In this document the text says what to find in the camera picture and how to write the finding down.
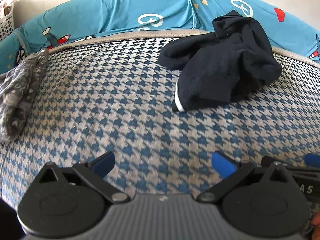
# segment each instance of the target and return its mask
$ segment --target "gray ribbed plastic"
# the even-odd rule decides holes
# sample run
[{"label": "gray ribbed plastic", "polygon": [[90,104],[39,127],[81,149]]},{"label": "gray ribbed plastic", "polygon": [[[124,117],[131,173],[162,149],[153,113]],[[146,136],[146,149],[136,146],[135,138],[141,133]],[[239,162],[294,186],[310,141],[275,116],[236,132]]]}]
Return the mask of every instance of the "gray ribbed plastic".
[{"label": "gray ribbed plastic", "polygon": [[[23,240],[47,240],[26,236]],[[230,226],[212,204],[190,195],[136,195],[113,205],[102,221],[68,240],[263,240]],[[283,240],[303,240],[298,234]]]}]

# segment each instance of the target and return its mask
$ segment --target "blue pillowcase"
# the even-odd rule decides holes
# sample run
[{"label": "blue pillowcase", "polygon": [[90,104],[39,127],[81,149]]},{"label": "blue pillowcase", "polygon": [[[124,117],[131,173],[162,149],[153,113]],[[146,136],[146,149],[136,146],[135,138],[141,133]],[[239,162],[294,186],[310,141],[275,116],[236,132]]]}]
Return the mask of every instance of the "blue pillowcase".
[{"label": "blue pillowcase", "polygon": [[272,46],[320,60],[320,33],[261,0],[71,0],[27,21],[0,42],[0,73],[32,52],[130,31],[200,29],[235,9],[264,28]]}]

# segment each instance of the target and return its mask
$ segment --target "white letter print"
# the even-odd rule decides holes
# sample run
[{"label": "white letter print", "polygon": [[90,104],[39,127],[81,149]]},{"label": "white letter print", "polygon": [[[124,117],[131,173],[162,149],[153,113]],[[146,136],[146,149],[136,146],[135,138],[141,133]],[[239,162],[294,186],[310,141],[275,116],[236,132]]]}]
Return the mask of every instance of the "white letter print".
[{"label": "white letter print", "polygon": [[[249,4],[247,4],[246,2],[244,2],[244,1],[242,1],[242,0],[231,0],[231,3],[232,3],[233,6],[236,6],[237,8],[241,9],[245,16],[247,16],[247,17],[252,17],[252,15],[253,15],[253,10],[252,10],[252,7],[251,7]],[[246,12],[248,12],[248,9],[244,7],[244,4],[245,4],[246,6],[248,6],[248,8],[249,8],[249,10],[250,10],[250,11],[249,11],[249,14],[246,13]]]},{"label": "white letter print", "polygon": [[307,193],[308,193],[308,194],[311,194],[311,193],[312,193],[312,189],[313,189],[313,186],[309,186]]},{"label": "white letter print", "polygon": [[[150,18],[146,22],[142,21],[142,18],[151,17],[151,16],[158,17],[159,19]],[[146,14],[143,14],[143,15],[139,16],[138,23],[140,23],[140,24],[150,23],[151,26],[153,26],[153,27],[160,27],[163,24],[163,16],[161,16],[159,14],[155,14],[155,13],[146,13]],[[148,30],[150,30],[150,28],[149,27],[141,27],[141,28],[138,29],[138,31],[142,31],[142,30],[148,31]]]}]

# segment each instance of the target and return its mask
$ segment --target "gray floral fabric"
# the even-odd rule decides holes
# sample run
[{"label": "gray floral fabric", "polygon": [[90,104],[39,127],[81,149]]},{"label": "gray floral fabric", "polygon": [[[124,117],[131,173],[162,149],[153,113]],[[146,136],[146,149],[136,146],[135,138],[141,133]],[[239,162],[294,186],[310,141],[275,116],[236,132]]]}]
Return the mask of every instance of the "gray floral fabric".
[{"label": "gray floral fabric", "polygon": [[48,50],[42,50],[0,75],[0,142],[14,141],[20,135],[44,76],[48,56]]}]

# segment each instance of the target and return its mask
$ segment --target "mattress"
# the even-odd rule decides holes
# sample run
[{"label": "mattress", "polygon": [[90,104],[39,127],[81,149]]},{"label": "mattress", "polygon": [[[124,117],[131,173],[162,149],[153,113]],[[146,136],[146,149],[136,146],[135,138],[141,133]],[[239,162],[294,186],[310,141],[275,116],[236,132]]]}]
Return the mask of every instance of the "mattress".
[{"label": "mattress", "polygon": [[306,153],[320,150],[316,65],[274,54],[283,71],[271,85],[240,102],[173,113],[179,71],[156,59],[176,38],[107,37],[56,49],[21,136],[0,144],[1,197],[16,208],[46,162],[70,166],[106,151],[116,166],[105,180],[134,196],[197,195],[220,180],[211,167],[215,150],[237,161],[270,155],[301,166]]}]

